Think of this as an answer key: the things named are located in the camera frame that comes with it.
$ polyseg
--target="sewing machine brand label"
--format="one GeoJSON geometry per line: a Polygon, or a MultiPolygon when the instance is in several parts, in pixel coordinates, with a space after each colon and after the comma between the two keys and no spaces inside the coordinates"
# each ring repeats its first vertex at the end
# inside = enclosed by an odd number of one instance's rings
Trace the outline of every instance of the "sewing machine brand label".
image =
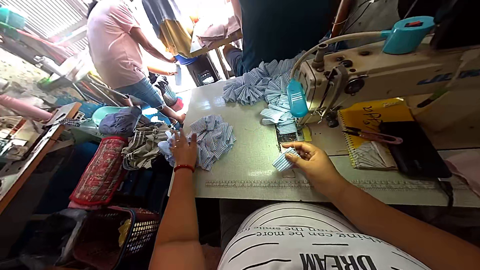
{"type": "MultiPolygon", "coordinates": [[[[457,79],[476,77],[479,75],[480,75],[480,69],[464,70],[460,72],[457,79]]],[[[432,79],[421,80],[417,83],[417,85],[419,86],[419,85],[426,85],[426,84],[438,83],[443,81],[450,81],[453,78],[453,76],[454,76],[453,73],[439,74],[433,77],[432,79]]]]}

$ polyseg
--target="blue and white striped fabric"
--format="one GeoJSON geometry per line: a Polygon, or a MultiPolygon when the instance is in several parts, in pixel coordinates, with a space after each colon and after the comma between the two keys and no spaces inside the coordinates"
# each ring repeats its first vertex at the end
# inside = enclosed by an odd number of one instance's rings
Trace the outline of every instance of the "blue and white striped fabric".
{"type": "MultiPolygon", "coordinates": [[[[233,126],[223,122],[219,114],[211,114],[198,119],[190,125],[192,133],[187,135],[190,141],[193,133],[197,133],[197,166],[204,170],[211,170],[215,161],[220,159],[222,154],[227,153],[233,148],[233,143],[237,138],[233,134],[233,126]]],[[[158,143],[160,153],[170,163],[175,166],[170,147],[172,147],[172,134],[166,131],[168,140],[158,143]]]]}
{"type": "Polygon", "coordinates": [[[280,156],[278,156],[278,158],[272,163],[275,169],[277,169],[279,172],[283,172],[293,167],[293,163],[288,161],[287,158],[285,158],[285,154],[287,153],[297,155],[300,157],[300,155],[297,154],[295,149],[291,147],[285,150],[285,152],[283,152],[280,156]]]}
{"type": "Polygon", "coordinates": [[[261,62],[243,76],[228,80],[223,87],[223,99],[226,102],[253,105],[272,92],[281,92],[289,82],[290,70],[302,54],[292,59],[261,62]]]}
{"type": "Polygon", "coordinates": [[[257,68],[243,76],[228,80],[223,87],[224,100],[253,105],[265,99],[268,108],[260,113],[264,116],[262,124],[276,124],[280,135],[296,132],[296,122],[290,113],[287,85],[290,81],[290,71],[303,53],[293,59],[261,62],[257,68]]]}
{"type": "Polygon", "coordinates": [[[165,131],[165,135],[167,135],[168,139],[166,141],[161,141],[158,143],[158,148],[161,154],[165,157],[165,159],[169,162],[170,166],[175,166],[175,158],[173,157],[172,152],[170,151],[170,147],[172,147],[172,133],[170,131],[165,131]]]}

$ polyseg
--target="thread snips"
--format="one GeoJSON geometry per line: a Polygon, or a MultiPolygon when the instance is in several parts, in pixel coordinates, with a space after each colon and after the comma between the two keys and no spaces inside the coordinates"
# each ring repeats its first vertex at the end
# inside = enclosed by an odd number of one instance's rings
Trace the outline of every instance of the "thread snips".
{"type": "Polygon", "coordinates": [[[342,130],[343,132],[353,135],[353,136],[358,136],[370,141],[376,141],[376,142],[381,142],[381,143],[386,143],[386,144],[394,144],[398,145],[403,142],[402,138],[395,137],[395,136],[390,136],[387,134],[382,134],[382,133],[377,133],[377,132],[371,132],[371,131],[365,131],[361,130],[356,127],[351,127],[351,126],[344,126],[344,128],[348,130],[342,130]]]}

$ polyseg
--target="stool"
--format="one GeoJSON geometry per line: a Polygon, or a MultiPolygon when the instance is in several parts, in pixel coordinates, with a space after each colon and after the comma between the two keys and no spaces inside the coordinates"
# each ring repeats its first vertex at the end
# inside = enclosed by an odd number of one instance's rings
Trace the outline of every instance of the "stool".
{"type": "Polygon", "coordinates": [[[187,69],[197,86],[204,86],[220,80],[218,71],[208,54],[199,55],[196,61],[187,64],[187,69]]]}

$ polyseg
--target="jeans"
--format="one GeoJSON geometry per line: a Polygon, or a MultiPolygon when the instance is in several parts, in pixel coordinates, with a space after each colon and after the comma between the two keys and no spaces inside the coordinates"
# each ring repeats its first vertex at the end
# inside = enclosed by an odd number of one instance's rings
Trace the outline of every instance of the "jeans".
{"type": "Polygon", "coordinates": [[[143,102],[146,102],[148,105],[150,105],[152,108],[162,110],[165,106],[165,102],[163,101],[163,97],[161,96],[161,94],[145,77],[136,84],[130,86],[122,86],[115,90],[119,91],[122,94],[139,98],[143,102]]]}

